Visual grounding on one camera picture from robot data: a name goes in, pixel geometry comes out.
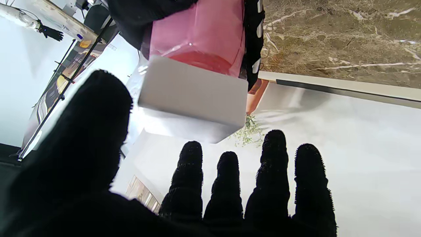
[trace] gloved hand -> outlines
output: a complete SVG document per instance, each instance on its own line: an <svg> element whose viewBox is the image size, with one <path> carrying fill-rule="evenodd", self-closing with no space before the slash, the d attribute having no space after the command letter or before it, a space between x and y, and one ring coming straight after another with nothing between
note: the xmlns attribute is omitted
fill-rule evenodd
<svg viewBox="0 0 421 237"><path fill-rule="evenodd" d="M257 236L335 237L336 221L328 180L319 151L311 144L296 152L296 213L288 215L288 154L282 131L269 132L264 140L256 188L243 219L240 172L234 152L222 154L212 196L202 219L202 148L184 145L171 187L159 215L174 222L204 226L216 236L255 233Z"/></svg>
<svg viewBox="0 0 421 237"><path fill-rule="evenodd" d="M44 34L45 38L51 37L55 39L56 41L63 40L63 36L64 36L63 32L43 25L40 20L38 20L38 22L40 24L40 27L38 28L38 32Z"/></svg>
<svg viewBox="0 0 421 237"><path fill-rule="evenodd" d="M24 160L10 183L0 236L336 236L328 180L318 150L296 153L296 214L288 216L286 140L279 130L264 140L256 188L243 218L237 155L222 154L202 218L202 148L180 153L159 216L137 200L109 191L127 136L132 98L113 75L94 72L79 88L37 155Z"/></svg>

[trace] pink plastic bag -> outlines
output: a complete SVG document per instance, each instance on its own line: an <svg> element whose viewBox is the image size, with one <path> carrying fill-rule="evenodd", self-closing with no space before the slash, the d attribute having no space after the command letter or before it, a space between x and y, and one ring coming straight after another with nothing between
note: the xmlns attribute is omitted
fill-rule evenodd
<svg viewBox="0 0 421 237"><path fill-rule="evenodd" d="M243 0L199 0L154 22L150 55L238 77L245 51Z"/></svg>

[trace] mechanical arm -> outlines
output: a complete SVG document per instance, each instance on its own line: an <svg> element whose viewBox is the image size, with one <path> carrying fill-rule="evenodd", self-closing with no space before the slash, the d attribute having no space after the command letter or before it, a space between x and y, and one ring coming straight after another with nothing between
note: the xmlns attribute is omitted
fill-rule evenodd
<svg viewBox="0 0 421 237"><path fill-rule="evenodd" d="M24 10L0 3L0 16L7 20L44 34L45 38L51 37L57 41L63 40L63 32L51 29L24 13Z"/></svg>

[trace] terracotta pot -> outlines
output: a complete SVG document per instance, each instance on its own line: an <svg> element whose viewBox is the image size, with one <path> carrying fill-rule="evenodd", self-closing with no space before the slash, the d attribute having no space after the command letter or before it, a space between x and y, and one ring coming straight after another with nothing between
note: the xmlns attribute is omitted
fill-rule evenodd
<svg viewBox="0 0 421 237"><path fill-rule="evenodd" d="M258 79L256 84L254 84L253 88L247 95L246 114L250 115L257 109L268 84L269 81L261 79Z"/></svg>

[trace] brown marble surface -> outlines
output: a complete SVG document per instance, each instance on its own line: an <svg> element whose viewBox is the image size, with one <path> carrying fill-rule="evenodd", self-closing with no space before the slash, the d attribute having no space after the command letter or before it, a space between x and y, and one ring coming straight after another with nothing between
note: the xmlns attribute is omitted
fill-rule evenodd
<svg viewBox="0 0 421 237"><path fill-rule="evenodd" d="M421 89L421 0L263 0L262 70Z"/></svg>

